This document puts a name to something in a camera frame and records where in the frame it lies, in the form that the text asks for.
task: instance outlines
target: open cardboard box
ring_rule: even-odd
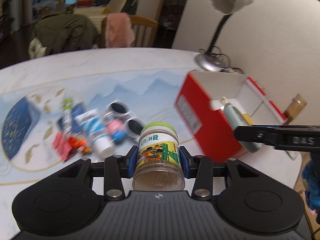
[[[215,162],[239,158],[247,152],[234,138],[224,117],[222,97],[228,98],[242,114],[248,114],[255,124],[279,125],[285,120],[276,105],[247,75],[189,72],[175,105],[203,153]]]

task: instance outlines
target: green cap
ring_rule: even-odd
[[[172,125],[170,125],[170,124],[168,124],[168,123],[166,123],[166,122],[151,122],[151,123],[147,124],[147,125],[142,129],[141,133],[142,133],[145,129],[147,129],[147,128],[149,128],[149,127],[152,127],[152,126],[156,126],[156,125],[161,125],[161,126],[168,127],[168,128],[170,128],[171,130],[173,130],[173,131],[175,132],[175,134],[177,134],[175,128],[173,128]]]

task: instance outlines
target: white bottle cap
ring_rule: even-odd
[[[100,137],[93,143],[93,150],[102,158],[115,154],[115,146],[107,137]]]

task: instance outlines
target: blue glove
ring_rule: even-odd
[[[307,180],[308,189],[305,192],[306,201],[311,210],[320,208],[320,182],[315,178],[313,161],[310,161],[302,172],[302,178]]]

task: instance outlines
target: table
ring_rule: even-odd
[[[1,70],[0,97],[35,85],[67,82],[69,79],[95,77],[105,73],[173,68],[187,71],[198,68],[193,60],[195,55],[195,52],[173,49],[119,48],[86,50],[43,57]],[[184,143],[184,146],[192,155],[201,153],[194,139]],[[268,147],[258,153],[244,155],[241,160],[291,188],[295,184],[301,165],[301,156],[292,161],[285,152]],[[11,213],[11,204],[20,191],[35,182],[0,186],[0,240],[11,239],[19,232]],[[185,189],[189,193],[193,183],[194,179],[186,181]],[[131,189],[131,180],[123,179],[123,184],[127,194]],[[93,190],[103,195],[102,189],[101,178],[95,179]],[[221,179],[215,178],[214,194],[219,194],[222,190]]]

